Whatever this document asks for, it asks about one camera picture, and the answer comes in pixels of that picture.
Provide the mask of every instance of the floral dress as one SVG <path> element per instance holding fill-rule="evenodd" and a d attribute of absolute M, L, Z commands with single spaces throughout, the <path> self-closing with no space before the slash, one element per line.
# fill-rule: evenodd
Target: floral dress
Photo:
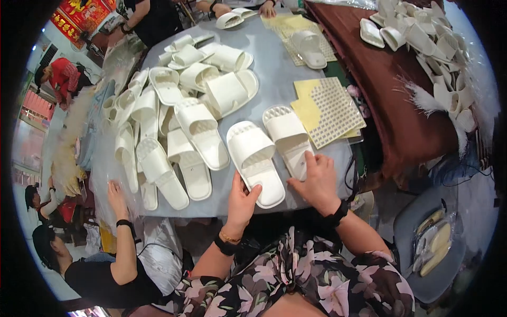
<path fill-rule="evenodd" d="M 182 280 L 166 308 L 178 317 L 255 317 L 298 292 L 328 316 L 413 316 L 412 290 L 391 262 L 373 251 L 349 263 L 332 242 L 291 227 L 226 281 Z"/>

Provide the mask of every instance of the smartwatch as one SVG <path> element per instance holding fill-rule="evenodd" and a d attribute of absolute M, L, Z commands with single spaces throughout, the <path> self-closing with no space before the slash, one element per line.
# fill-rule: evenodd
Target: smartwatch
<path fill-rule="evenodd" d="M 132 238 L 135 239 L 135 231 L 134 231 L 134 226 L 132 225 L 132 223 L 128 220 L 125 220 L 125 219 L 118 220 L 118 222 L 116 222 L 116 227 L 121 226 L 121 225 L 129 226 L 130 231 L 132 232 Z"/>
<path fill-rule="evenodd" d="M 327 224 L 330 224 L 333 228 L 336 228 L 340 225 L 340 220 L 347 215 L 349 204 L 345 201 L 342 201 L 336 212 L 332 215 L 324 217 L 324 220 Z"/>
<path fill-rule="evenodd" d="M 222 239 L 220 239 L 220 234 L 216 235 L 214 242 L 216 246 L 219 247 L 220 252 L 226 256 L 233 256 L 234 253 L 236 253 L 236 251 L 239 249 L 239 244 L 232 244 L 228 241 L 224 242 Z"/>
<path fill-rule="evenodd" d="M 213 11 L 213 7 L 216 5 L 216 1 L 217 1 L 217 0 L 213 1 L 213 3 L 211 4 L 211 6 L 209 6 L 209 11 L 210 11 L 210 12 L 214 12 L 214 11 Z"/>

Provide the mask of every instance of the gray table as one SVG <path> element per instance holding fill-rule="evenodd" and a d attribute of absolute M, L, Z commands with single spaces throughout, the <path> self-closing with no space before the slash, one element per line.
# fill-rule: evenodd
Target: gray table
<path fill-rule="evenodd" d="M 297 99 L 294 81 L 324 77 L 322 71 L 314 71 L 306 66 L 296 67 L 281 39 L 273 31 L 264 28 L 259 17 L 249 18 L 240 25 L 226 30 L 217 29 L 215 20 L 201 22 L 199 25 L 186 29 L 154 46 L 146 56 L 142 68 L 156 66 L 158 56 L 164 53 L 164 47 L 183 35 L 190 34 L 196 37 L 208 33 L 215 34 L 214 39 L 203 42 L 199 46 L 215 41 L 252 54 L 253 64 L 250 69 L 256 74 L 260 85 L 259 92 L 250 102 L 233 114 L 219 120 L 219 133 L 222 140 L 225 140 L 229 128 L 239 121 L 250 120 L 264 129 L 261 116 L 265 109 L 276 104 L 290 107 L 290 102 Z M 351 157 L 348 142 L 338 140 L 316 152 L 333 157 L 335 169 L 338 172 L 338 195 L 341 198 L 348 197 L 350 192 L 344 183 L 345 169 Z M 287 188 L 285 180 L 289 178 L 289 173 L 282 157 L 276 153 L 273 159 L 278 174 Z M 147 216 L 182 218 L 226 216 L 234 171 L 235 167 L 232 161 L 228 167 L 222 170 L 211 171 L 213 186 L 211 196 L 202 201 L 190 200 L 190 205 L 182 210 L 174 210 L 159 192 L 159 206 L 156 210 L 147 212 Z M 347 182 L 352 183 L 352 172 L 347 175 Z M 307 207 L 307 204 L 303 199 L 292 188 L 287 188 L 285 200 L 281 204 L 271 209 L 261 209 L 256 206 L 255 213 L 273 213 L 304 207 Z"/>

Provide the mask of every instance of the gold bracelet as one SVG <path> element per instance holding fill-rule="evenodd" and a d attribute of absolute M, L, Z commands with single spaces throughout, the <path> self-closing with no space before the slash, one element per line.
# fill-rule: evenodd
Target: gold bracelet
<path fill-rule="evenodd" d="M 240 242 L 240 240 L 241 240 L 241 238 L 239 238 L 239 239 L 233 239 L 233 238 L 231 238 L 231 237 L 227 236 L 227 235 L 226 235 L 226 234 L 225 234 L 222 230 L 220 230 L 220 232 L 219 232 L 219 236 L 220 236 L 221 238 L 223 238 L 223 239 L 225 239 L 225 240 L 229 241 L 229 242 L 232 242 L 232 243 L 238 243 L 238 242 Z"/>

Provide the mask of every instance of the brown tablecloth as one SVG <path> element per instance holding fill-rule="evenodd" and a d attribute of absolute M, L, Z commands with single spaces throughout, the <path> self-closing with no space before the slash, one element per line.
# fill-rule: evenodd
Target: brown tablecloth
<path fill-rule="evenodd" d="M 306 3 L 324 27 L 333 46 L 361 89 L 375 120 L 382 142 L 384 178 L 401 173 L 407 166 L 457 151 L 454 126 L 444 113 L 429 118 L 399 92 L 403 77 L 433 95 L 428 76 L 419 65 L 413 50 L 402 46 L 393 52 L 388 45 L 376 48 L 359 36 L 359 22 L 375 11 L 352 7 Z"/>

